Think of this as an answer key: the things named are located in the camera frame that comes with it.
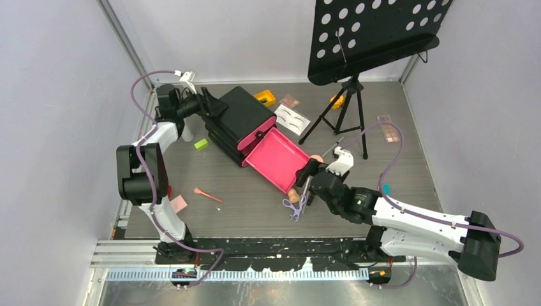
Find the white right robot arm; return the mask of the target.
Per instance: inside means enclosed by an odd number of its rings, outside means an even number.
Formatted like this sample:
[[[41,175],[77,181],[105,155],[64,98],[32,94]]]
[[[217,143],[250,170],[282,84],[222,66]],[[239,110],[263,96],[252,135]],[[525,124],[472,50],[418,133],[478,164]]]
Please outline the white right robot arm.
[[[324,201],[330,212],[353,224],[370,226],[364,253],[371,261],[384,257],[417,256],[455,263],[458,269],[483,281],[495,281],[501,235],[489,216],[448,215],[386,199],[381,192],[348,187],[345,178],[311,159],[295,173],[295,183]]]

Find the long eyeshadow palette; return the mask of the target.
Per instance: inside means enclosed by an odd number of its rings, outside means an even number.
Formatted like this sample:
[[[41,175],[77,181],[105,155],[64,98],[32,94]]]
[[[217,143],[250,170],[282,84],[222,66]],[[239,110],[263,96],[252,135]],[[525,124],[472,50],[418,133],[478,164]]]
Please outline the long eyeshadow palette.
[[[378,122],[392,122],[389,115],[377,116]],[[401,141],[401,137],[397,129],[389,124],[380,125],[382,135],[387,143],[398,143]]]

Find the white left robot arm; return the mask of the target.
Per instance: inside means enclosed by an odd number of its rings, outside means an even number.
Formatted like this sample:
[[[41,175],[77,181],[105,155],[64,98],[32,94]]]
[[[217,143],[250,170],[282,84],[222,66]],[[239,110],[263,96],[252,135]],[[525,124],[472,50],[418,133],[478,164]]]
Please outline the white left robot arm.
[[[180,90],[172,84],[156,89],[158,105],[151,129],[131,145],[116,150],[119,195],[142,210],[159,233],[157,251],[181,264],[190,263],[196,252],[191,233],[168,196],[168,175],[163,152],[186,136],[186,118],[198,115],[216,119],[228,108],[207,88],[200,93]]]

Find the orange handled brush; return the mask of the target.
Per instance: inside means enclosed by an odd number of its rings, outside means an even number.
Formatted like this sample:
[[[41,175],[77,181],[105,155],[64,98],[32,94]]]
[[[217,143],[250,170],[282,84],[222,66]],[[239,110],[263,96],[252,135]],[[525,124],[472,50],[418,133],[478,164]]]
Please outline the orange handled brush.
[[[201,189],[199,189],[199,188],[197,188],[197,187],[194,188],[193,192],[194,192],[195,194],[200,194],[200,195],[205,196],[205,197],[207,197],[207,198],[209,198],[209,199],[211,199],[211,200],[217,201],[218,203],[223,203],[223,200],[222,200],[222,199],[220,199],[220,198],[218,198],[218,197],[215,197],[215,196],[213,196],[213,195],[211,195],[211,194],[208,194],[208,193],[202,191]]]

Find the purple eyelash curler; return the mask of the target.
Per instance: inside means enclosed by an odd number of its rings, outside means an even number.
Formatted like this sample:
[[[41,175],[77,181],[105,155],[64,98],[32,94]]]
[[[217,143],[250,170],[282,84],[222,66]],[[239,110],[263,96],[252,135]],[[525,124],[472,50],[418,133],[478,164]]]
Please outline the purple eyelash curler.
[[[283,206],[292,210],[290,219],[294,220],[295,222],[299,221],[301,213],[305,211],[306,206],[308,205],[308,201],[310,198],[310,192],[309,192],[310,181],[311,181],[311,177],[309,177],[306,180],[302,193],[299,194],[300,201],[298,203],[290,203],[288,201],[288,197],[282,200]]]

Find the black drawer organizer cabinet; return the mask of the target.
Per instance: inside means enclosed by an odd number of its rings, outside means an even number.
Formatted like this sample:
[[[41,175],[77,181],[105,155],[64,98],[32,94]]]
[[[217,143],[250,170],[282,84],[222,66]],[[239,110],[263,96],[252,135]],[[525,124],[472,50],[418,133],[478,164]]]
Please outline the black drawer organizer cabinet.
[[[217,117],[204,117],[209,138],[240,167],[276,125],[276,115],[244,88],[237,86],[219,98],[228,107]]]

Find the white bottle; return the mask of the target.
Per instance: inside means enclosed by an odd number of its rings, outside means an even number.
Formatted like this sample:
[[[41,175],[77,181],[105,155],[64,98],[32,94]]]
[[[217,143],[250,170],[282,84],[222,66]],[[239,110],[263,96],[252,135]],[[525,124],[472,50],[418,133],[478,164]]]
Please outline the white bottle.
[[[187,123],[184,124],[184,127],[182,129],[181,138],[185,142],[191,142],[194,138],[193,133],[191,132],[189,126]]]

